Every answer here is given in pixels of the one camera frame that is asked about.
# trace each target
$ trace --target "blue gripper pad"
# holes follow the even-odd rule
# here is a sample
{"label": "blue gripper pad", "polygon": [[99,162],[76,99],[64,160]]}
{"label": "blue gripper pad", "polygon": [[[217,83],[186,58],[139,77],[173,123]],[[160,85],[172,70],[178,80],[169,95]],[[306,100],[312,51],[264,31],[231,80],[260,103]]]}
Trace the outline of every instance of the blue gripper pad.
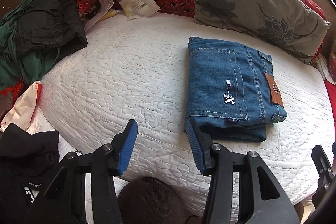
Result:
{"label": "blue gripper pad", "polygon": [[134,144],[138,135],[138,124],[135,120],[130,120],[125,128],[125,131],[128,130],[128,125],[131,124],[127,137],[125,139],[124,145],[119,153],[119,165],[118,165],[118,173],[122,175],[128,167],[129,161],[131,159],[131,155],[133,152]]}
{"label": "blue gripper pad", "polygon": [[204,152],[201,148],[201,145],[199,144],[196,133],[194,131],[193,126],[191,125],[191,122],[189,119],[185,119],[186,122],[186,133],[188,136],[189,144],[191,147],[191,151],[194,156],[194,161],[196,164],[197,169],[201,172],[201,174],[204,174],[205,172],[205,164],[204,164]]}

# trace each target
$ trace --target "floral pillow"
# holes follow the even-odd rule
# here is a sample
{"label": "floral pillow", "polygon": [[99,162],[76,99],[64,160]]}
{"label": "floral pillow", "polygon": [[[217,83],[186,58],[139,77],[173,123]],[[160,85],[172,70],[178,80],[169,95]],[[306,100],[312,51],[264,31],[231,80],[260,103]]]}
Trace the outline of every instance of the floral pillow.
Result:
{"label": "floral pillow", "polygon": [[195,0],[202,22],[249,34],[309,64],[330,23],[299,0]]}

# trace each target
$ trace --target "blue denim jeans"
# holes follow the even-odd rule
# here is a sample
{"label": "blue denim jeans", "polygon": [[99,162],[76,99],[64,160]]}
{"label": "blue denim jeans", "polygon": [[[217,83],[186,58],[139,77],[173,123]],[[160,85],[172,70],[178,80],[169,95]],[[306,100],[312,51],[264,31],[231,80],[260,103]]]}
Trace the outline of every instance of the blue denim jeans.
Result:
{"label": "blue denim jeans", "polygon": [[262,142],[266,125],[287,112],[271,100],[264,73],[273,76],[272,57],[246,45],[191,37],[185,117],[215,140]]}

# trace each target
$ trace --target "metal bolt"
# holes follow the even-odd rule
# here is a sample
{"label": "metal bolt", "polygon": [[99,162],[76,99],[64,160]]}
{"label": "metal bolt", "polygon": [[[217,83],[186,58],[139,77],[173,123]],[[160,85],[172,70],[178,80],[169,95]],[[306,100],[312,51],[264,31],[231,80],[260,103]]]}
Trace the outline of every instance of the metal bolt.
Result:
{"label": "metal bolt", "polygon": [[251,158],[256,158],[256,157],[258,156],[258,153],[257,153],[256,151],[250,151],[250,152],[249,152],[249,156],[250,156]]}
{"label": "metal bolt", "polygon": [[110,144],[104,144],[103,145],[103,149],[106,150],[106,151],[109,151],[109,150],[112,149],[112,145],[110,145]]}
{"label": "metal bolt", "polygon": [[73,159],[76,156],[76,152],[69,152],[67,153],[67,158],[68,159]]}
{"label": "metal bolt", "polygon": [[219,143],[214,143],[211,147],[213,150],[216,150],[216,151],[222,149],[222,146]]}

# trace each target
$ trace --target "leather label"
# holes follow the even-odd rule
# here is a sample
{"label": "leather label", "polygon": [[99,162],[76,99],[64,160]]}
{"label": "leather label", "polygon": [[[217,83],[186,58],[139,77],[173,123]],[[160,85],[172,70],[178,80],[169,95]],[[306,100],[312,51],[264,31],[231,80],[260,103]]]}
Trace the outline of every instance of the leather label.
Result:
{"label": "leather label", "polygon": [[282,102],[282,98],[280,95],[280,90],[278,89],[278,86],[276,85],[273,77],[271,75],[269,75],[268,73],[264,73],[269,85],[269,89],[271,91],[271,101],[274,104],[278,104],[281,105],[282,107],[284,107],[284,104]]}

